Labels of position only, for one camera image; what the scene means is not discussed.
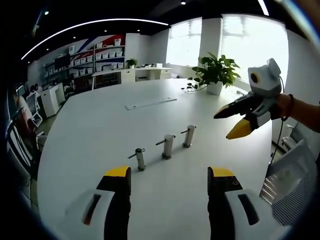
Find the white cabinet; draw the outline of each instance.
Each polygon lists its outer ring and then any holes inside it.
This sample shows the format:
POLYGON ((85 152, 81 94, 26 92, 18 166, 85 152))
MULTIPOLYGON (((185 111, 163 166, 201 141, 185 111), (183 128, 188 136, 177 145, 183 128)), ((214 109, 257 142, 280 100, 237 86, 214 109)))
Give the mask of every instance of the white cabinet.
POLYGON ((170 79, 171 78, 171 69, 162 69, 160 72, 160 79, 170 79))
POLYGON ((120 83, 134 83, 136 81, 136 71, 134 69, 123 69, 121 71, 120 83))
POLYGON ((56 115, 65 99, 62 83, 40 92, 43 108, 47 118, 56 115))

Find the curved light strip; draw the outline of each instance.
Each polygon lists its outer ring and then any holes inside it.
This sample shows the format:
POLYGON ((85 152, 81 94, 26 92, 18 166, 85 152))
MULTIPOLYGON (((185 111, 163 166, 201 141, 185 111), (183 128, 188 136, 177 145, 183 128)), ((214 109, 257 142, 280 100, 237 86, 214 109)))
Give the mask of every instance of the curved light strip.
POLYGON ((35 50, 37 47, 39 47, 41 44, 43 44, 45 41, 53 38, 54 36, 57 36, 58 34, 61 34, 65 31, 68 31, 70 29, 74 29, 83 25, 87 25, 87 24, 94 24, 94 23, 100 23, 100 22, 108 22, 108 21, 138 21, 138 22, 147 22, 147 23, 153 23, 153 24, 160 24, 160 25, 165 25, 168 26, 167 23, 164 22, 160 22, 160 21, 151 21, 151 20, 145 20, 145 19, 135 19, 135 18, 110 18, 110 19, 101 19, 101 20, 95 20, 95 21, 88 21, 88 22, 84 22, 78 25, 74 25, 71 27, 68 27, 64 30, 58 31, 55 34, 47 37, 45 40, 42 40, 41 42, 39 42, 37 45, 35 45, 33 48, 31 48, 22 58, 21 60, 23 60, 29 53, 31 53, 33 50, 35 50))

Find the green leaves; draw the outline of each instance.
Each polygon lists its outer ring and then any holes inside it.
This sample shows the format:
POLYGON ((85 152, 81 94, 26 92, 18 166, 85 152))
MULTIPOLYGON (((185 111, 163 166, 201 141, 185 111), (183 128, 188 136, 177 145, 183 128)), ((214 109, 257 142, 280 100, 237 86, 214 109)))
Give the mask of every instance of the green leaves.
POLYGON ((241 76, 240 76, 238 73, 236 73, 236 72, 232 72, 231 74, 234 75, 234 76, 236 76, 237 78, 241 78, 241 76))
POLYGON ((225 87, 229 87, 234 84, 236 78, 241 78, 238 73, 234 72, 235 68, 240 68, 234 59, 221 55, 221 58, 218 60, 212 53, 208 52, 208 54, 209 57, 198 58, 201 66, 194 66, 192 68, 195 71, 196 78, 188 78, 188 80, 193 80, 197 84, 188 83, 187 89, 193 88, 198 90, 203 85, 217 82, 222 82, 225 87))

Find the ceiling light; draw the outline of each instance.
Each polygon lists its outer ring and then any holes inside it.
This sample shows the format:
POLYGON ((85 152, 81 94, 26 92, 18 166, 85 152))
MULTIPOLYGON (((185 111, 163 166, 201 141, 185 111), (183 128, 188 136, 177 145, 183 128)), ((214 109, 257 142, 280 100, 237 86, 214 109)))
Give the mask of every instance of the ceiling light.
POLYGON ((264 0, 258 0, 258 2, 260 4, 260 7, 262 8, 263 14, 266 16, 269 16, 269 12, 268 12, 268 9, 266 7, 264 0))
POLYGON ((65 31, 68 31, 70 29, 74 29, 83 25, 87 25, 87 24, 94 24, 94 23, 100 23, 100 22, 109 22, 109 21, 138 21, 138 22, 147 22, 147 23, 152 23, 152 24, 160 24, 160 25, 165 25, 168 26, 169 24, 164 23, 164 22, 160 22, 160 21, 152 21, 152 20, 145 20, 145 19, 136 19, 136 18, 110 18, 110 19, 101 19, 101 20, 95 20, 95 21, 88 21, 88 22, 84 22, 78 25, 74 25, 71 27, 68 27, 64 30, 58 31, 55 34, 47 37, 46 39, 42 40, 41 42, 39 42, 37 45, 35 45, 33 48, 31 48, 22 58, 21 60, 23 60, 29 53, 31 53, 33 50, 35 50, 37 47, 39 47, 41 44, 43 44, 45 41, 53 38, 54 36, 57 36, 58 34, 61 34, 65 31))

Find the metal post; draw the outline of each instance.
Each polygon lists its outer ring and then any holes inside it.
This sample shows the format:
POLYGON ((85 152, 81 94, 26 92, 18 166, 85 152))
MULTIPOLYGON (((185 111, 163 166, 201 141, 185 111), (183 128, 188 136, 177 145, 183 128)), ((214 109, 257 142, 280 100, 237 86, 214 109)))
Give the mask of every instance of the metal post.
POLYGON ((134 156, 136 156, 136 159, 138 161, 138 170, 139 171, 144 171, 146 170, 146 166, 145 166, 145 161, 144 161, 144 155, 143 152, 146 151, 145 148, 137 148, 135 150, 135 154, 131 155, 128 157, 128 159, 133 158, 134 156))
POLYGON ((194 136, 194 132, 195 132, 195 129, 196 129, 196 128, 197 128, 197 127, 194 126, 194 125, 189 125, 186 130, 184 130, 184 131, 181 132, 181 134, 186 133, 185 138, 184 138, 184 142, 183 142, 183 144, 182 144, 182 146, 183 146, 184 148, 187 148, 187 149, 188 149, 188 148, 191 147, 192 137, 194 136))
POLYGON ((176 135, 171 135, 171 134, 167 134, 164 136, 164 140, 157 142, 155 145, 158 146, 160 144, 163 144, 163 153, 162 153, 162 157, 164 159, 170 159, 172 158, 172 145, 174 143, 174 138, 176 137, 176 135))

